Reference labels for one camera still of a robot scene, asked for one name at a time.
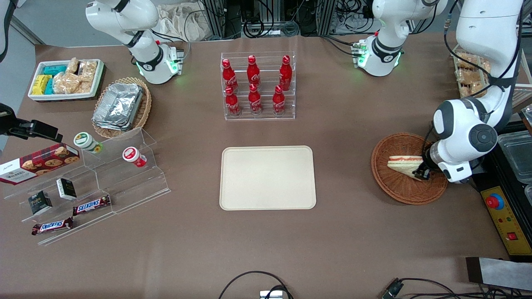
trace small black box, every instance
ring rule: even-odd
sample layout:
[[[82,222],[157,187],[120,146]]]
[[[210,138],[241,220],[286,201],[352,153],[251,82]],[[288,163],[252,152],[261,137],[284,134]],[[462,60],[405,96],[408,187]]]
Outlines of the small black box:
[[[52,208],[52,202],[48,194],[41,191],[28,198],[33,215],[39,215]]]
[[[67,179],[58,179],[57,188],[59,189],[59,196],[66,200],[73,201],[76,199],[76,190],[74,190],[74,184]]]

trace red coca-cola bottle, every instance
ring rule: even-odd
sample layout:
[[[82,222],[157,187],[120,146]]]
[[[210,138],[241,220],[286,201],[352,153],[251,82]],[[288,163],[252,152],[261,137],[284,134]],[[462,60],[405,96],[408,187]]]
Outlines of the red coca-cola bottle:
[[[231,86],[226,87],[226,106],[229,115],[238,116],[242,112],[238,105],[238,98],[233,93],[233,88]]]
[[[238,83],[236,81],[236,74],[235,71],[231,67],[231,63],[229,62],[229,59],[222,60],[222,66],[223,66],[223,82],[226,84],[226,86],[230,86],[233,88],[233,92],[238,91]]]
[[[257,67],[256,58],[253,55],[247,58],[247,80],[250,84],[256,84],[257,90],[261,89],[261,70]]]
[[[261,104],[261,95],[257,92],[257,85],[250,84],[250,94],[247,96],[250,101],[251,113],[254,115],[261,114],[262,104]]]
[[[273,112],[275,115],[283,115],[285,113],[285,95],[282,94],[281,85],[275,87],[275,94],[273,95]]]
[[[290,89],[290,83],[292,82],[292,67],[290,66],[290,56],[285,55],[282,57],[282,65],[279,70],[279,84],[284,91]]]

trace yellow control panel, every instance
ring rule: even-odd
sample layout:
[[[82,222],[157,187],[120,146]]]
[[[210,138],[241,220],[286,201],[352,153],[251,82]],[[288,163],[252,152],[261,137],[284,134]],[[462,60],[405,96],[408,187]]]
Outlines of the yellow control panel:
[[[532,255],[532,249],[500,186],[484,190],[480,194],[508,253],[510,255]]]

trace walkers cookie box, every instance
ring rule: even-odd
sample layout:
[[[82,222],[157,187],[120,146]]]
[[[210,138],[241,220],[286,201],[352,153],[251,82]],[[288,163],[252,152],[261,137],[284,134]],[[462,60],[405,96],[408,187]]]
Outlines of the walkers cookie box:
[[[0,165],[0,181],[16,185],[77,161],[78,151],[58,143]]]

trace red button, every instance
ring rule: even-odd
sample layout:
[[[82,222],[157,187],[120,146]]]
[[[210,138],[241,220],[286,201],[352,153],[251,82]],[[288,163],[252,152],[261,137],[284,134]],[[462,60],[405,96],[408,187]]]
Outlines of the red button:
[[[486,198],[486,204],[491,207],[492,209],[498,208],[498,199],[495,196],[488,196]]]
[[[510,240],[510,241],[517,240],[517,235],[514,232],[509,232],[508,233],[508,240]]]

